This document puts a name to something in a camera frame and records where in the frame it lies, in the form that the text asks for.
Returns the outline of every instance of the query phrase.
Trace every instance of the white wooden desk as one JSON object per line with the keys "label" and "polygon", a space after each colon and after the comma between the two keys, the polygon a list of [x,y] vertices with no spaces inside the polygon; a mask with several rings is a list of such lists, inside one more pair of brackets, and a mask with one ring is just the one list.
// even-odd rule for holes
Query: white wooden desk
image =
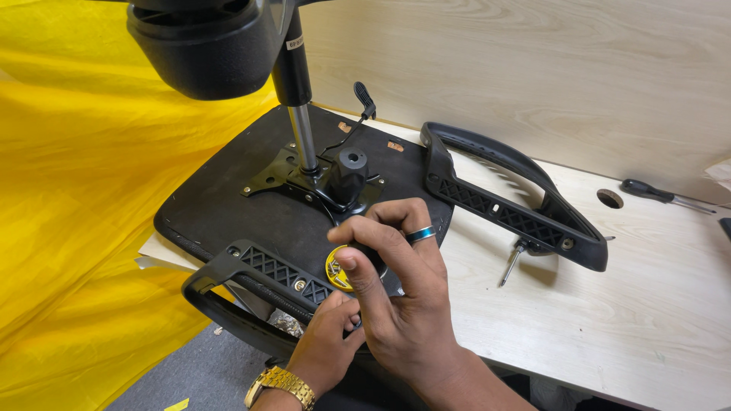
{"label": "white wooden desk", "polygon": [[[417,131],[366,124],[419,142]],[[460,178],[540,204],[536,185],[481,159],[452,157]],[[538,163],[602,234],[617,237],[607,270],[523,253],[500,288],[517,236],[456,208],[442,254],[460,344],[489,363],[633,407],[731,407],[731,241],[717,221],[731,210],[709,215],[633,197],[617,180]],[[603,205],[599,189],[618,193],[624,207]]]}

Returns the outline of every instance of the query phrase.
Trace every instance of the wooden wall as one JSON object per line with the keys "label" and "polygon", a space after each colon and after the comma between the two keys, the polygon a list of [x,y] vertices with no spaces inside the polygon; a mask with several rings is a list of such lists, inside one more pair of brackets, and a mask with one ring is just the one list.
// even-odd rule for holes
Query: wooden wall
{"label": "wooden wall", "polygon": [[440,121],[533,158],[715,202],[731,157],[729,0],[338,0],[303,7],[313,100]]}

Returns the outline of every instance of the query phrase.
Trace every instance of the wristwatch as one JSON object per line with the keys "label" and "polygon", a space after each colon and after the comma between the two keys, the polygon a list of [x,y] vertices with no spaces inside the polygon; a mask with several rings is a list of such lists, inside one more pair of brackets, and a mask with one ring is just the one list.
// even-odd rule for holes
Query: wristwatch
{"label": "wristwatch", "polygon": [[254,405],[264,388],[277,388],[292,394],[302,403],[303,411],[312,411],[315,405],[315,393],[304,381],[286,369],[274,366],[274,368],[264,370],[251,384],[249,392],[246,393],[246,399],[244,399],[246,408]]}

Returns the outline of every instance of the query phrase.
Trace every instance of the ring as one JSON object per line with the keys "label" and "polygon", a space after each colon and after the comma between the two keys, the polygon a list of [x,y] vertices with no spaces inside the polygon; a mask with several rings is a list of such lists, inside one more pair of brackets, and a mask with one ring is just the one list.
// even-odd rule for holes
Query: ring
{"label": "ring", "polygon": [[424,238],[434,237],[435,235],[436,231],[434,230],[434,226],[430,225],[429,227],[406,234],[406,242],[409,243],[409,245],[414,245],[414,243],[421,241]]}

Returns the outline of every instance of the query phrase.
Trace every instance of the white label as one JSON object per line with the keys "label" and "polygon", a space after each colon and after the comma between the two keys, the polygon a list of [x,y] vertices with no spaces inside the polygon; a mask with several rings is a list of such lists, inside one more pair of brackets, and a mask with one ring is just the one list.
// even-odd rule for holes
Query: white label
{"label": "white label", "polygon": [[305,44],[305,39],[302,38],[302,36],[299,36],[294,40],[287,40],[287,50],[294,50],[303,44]]}

